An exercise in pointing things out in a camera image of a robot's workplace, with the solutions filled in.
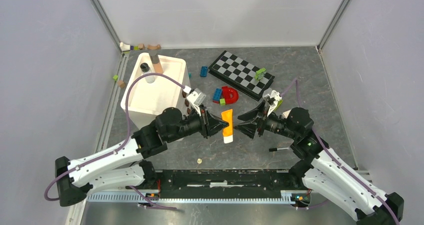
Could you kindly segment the orange white cream tube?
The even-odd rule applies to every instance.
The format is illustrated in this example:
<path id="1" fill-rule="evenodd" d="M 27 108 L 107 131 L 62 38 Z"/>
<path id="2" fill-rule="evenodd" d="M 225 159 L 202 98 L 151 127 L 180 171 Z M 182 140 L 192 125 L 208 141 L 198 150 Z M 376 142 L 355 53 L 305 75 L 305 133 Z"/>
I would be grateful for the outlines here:
<path id="1" fill-rule="evenodd" d="M 221 113 L 221 118 L 223 121 L 228 123 L 228 126 L 226 126 L 222 130 L 223 135 L 223 142 L 225 144 L 232 143 L 234 140 L 234 130 L 233 130 L 233 110 L 228 109 Z"/>

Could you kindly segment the black eyeliner pen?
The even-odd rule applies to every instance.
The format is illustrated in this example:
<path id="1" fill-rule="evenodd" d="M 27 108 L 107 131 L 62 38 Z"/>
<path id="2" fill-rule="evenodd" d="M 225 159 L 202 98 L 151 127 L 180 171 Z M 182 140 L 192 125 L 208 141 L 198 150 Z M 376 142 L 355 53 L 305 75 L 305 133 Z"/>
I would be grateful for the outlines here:
<path id="1" fill-rule="evenodd" d="M 284 150 L 289 150 L 290 147 L 273 147 L 273 148 L 269 148 L 268 151 L 269 152 L 277 152 L 277 151 L 284 151 Z"/>

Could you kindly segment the concealer tube grey cap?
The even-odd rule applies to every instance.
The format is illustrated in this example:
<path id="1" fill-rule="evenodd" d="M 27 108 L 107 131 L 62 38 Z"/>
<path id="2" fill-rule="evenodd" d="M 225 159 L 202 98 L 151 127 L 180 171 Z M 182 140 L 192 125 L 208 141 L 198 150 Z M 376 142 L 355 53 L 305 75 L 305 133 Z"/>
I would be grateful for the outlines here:
<path id="1" fill-rule="evenodd" d="M 158 52 L 156 50 L 150 50 L 148 53 L 149 53 L 149 57 L 150 57 L 154 72 L 158 74 L 163 74 L 164 70 L 163 70 Z"/>

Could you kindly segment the clear vial black cap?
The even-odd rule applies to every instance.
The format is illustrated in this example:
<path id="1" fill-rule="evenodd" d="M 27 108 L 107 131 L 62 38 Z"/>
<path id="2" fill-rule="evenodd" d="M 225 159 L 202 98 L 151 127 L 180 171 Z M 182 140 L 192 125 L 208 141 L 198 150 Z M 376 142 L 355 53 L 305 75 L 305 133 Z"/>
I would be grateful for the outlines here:
<path id="1" fill-rule="evenodd" d="M 143 62 L 143 63 L 140 64 L 140 69 L 141 69 L 142 75 L 147 75 L 147 74 L 153 73 L 150 66 L 146 62 Z M 148 84 L 152 84 L 152 83 L 155 82 L 155 76 L 154 75 L 145 76 L 144 79 Z"/>

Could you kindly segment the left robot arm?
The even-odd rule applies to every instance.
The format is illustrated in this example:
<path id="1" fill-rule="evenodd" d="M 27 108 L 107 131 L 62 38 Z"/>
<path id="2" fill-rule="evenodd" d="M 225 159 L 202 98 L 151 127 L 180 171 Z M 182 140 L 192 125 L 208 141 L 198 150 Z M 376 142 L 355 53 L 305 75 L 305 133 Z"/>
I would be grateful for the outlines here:
<path id="1" fill-rule="evenodd" d="M 189 115 L 169 107 L 129 140 L 83 158 L 59 157 L 55 160 L 59 204 L 72 206 L 95 192 L 119 186 L 142 185 L 151 189 L 157 183 L 157 175 L 146 158 L 167 150 L 167 145 L 174 141 L 195 133 L 207 139 L 228 126 L 228 122 L 204 107 Z"/>

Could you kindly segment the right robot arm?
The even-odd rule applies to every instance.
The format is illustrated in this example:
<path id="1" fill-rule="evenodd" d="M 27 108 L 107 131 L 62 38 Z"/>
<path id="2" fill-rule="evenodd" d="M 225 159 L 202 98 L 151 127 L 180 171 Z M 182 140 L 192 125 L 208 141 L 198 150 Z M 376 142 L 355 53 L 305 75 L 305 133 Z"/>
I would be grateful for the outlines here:
<path id="1" fill-rule="evenodd" d="M 289 173 L 289 184 L 321 194 L 349 214 L 358 225 L 398 225 L 403 218 L 404 199 L 387 193 L 358 174 L 314 130 L 308 110 L 292 108 L 287 116 L 266 111 L 266 102 L 238 116 L 234 128 L 254 138 L 265 131 L 293 140 L 290 145 L 300 159 Z"/>

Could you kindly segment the blue red lego stack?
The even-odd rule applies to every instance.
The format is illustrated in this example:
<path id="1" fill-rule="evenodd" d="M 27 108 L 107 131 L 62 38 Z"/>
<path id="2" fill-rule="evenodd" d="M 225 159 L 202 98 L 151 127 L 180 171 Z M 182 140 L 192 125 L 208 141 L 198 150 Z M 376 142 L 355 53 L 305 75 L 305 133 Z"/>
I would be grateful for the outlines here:
<path id="1" fill-rule="evenodd" d="M 212 97 L 212 102 L 216 104 L 220 104 L 221 96 L 222 96 L 222 89 L 216 88 Z"/>

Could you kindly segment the red lego arch piece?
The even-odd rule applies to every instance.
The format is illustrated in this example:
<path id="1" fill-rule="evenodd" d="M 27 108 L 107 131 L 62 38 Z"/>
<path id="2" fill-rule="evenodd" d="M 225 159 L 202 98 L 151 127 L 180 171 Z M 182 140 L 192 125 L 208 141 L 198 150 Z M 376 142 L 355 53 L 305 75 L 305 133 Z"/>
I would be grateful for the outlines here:
<path id="1" fill-rule="evenodd" d="M 239 93 L 232 87 L 223 86 L 222 90 L 222 98 L 226 105 L 235 104 L 239 99 Z"/>

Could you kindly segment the green lego brick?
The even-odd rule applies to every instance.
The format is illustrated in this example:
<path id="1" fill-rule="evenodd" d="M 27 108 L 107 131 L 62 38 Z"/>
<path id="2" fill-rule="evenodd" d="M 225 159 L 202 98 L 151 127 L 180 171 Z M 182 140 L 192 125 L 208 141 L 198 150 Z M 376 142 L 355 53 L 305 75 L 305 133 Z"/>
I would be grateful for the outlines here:
<path id="1" fill-rule="evenodd" d="M 281 106 L 282 103 L 283 103 L 283 100 L 282 99 L 279 100 L 278 103 L 277 103 L 277 107 L 276 108 L 278 109 Z"/>

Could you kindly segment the black grey checkerboard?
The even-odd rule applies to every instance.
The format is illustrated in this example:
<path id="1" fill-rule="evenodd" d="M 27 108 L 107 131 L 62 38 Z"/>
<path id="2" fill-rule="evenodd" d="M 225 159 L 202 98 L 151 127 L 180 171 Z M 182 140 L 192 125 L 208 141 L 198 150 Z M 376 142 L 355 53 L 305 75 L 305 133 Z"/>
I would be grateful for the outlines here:
<path id="1" fill-rule="evenodd" d="M 255 79 L 259 70 L 259 67 L 226 50 L 208 67 L 211 75 L 256 101 L 262 99 L 264 91 L 275 79 L 275 76 L 267 71 L 262 79 Z"/>

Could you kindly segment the green lego plate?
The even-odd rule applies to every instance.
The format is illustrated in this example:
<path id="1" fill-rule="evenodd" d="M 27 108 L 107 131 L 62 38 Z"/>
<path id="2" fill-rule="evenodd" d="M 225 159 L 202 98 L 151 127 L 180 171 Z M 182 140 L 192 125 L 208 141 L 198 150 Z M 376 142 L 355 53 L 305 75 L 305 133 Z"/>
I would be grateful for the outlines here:
<path id="1" fill-rule="evenodd" d="M 262 80 L 263 78 L 264 78 L 264 76 L 265 76 L 265 73 L 266 73 L 266 68 L 260 68 L 260 69 L 258 69 L 256 72 L 255 72 L 255 76 L 254 76 L 254 78 L 255 78 L 255 80 L 256 81 L 260 81 L 260 80 Z"/>

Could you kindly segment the small blue lego brick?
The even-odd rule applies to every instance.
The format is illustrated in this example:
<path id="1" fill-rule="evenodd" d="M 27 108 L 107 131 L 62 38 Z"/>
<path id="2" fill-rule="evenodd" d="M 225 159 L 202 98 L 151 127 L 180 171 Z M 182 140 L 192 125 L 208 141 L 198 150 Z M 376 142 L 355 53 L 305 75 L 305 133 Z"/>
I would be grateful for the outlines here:
<path id="1" fill-rule="evenodd" d="M 202 78 L 206 78 L 208 75 L 208 67 L 207 66 L 202 66 L 201 70 L 200 70 L 200 77 Z"/>

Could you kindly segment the small brown wooden block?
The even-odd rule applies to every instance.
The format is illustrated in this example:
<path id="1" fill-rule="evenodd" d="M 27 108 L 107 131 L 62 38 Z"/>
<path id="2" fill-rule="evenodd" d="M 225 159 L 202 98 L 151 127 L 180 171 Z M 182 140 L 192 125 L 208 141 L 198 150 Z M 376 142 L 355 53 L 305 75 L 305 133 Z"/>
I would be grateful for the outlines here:
<path id="1" fill-rule="evenodd" d="M 127 86 L 126 82 L 124 82 L 123 80 L 118 80 L 117 85 L 121 89 L 124 89 Z"/>

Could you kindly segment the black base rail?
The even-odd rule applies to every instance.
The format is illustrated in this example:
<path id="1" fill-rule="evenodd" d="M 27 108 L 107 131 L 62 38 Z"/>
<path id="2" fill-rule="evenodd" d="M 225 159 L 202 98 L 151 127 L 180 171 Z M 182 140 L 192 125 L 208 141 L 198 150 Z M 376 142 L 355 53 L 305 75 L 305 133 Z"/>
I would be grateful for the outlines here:
<path id="1" fill-rule="evenodd" d="M 305 191 L 300 178 L 278 169 L 164 169 L 137 186 L 162 199 L 273 199 L 281 191 Z"/>

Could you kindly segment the white block by wall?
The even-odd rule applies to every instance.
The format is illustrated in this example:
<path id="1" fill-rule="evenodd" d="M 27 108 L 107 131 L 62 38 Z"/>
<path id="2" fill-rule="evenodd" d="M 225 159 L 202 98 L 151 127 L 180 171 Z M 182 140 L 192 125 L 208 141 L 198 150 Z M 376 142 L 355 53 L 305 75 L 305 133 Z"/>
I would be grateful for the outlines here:
<path id="1" fill-rule="evenodd" d="M 132 49 L 132 46 L 129 44 L 125 44 L 124 42 L 120 42 L 119 48 L 122 52 L 126 52 L 126 51 L 130 51 Z"/>

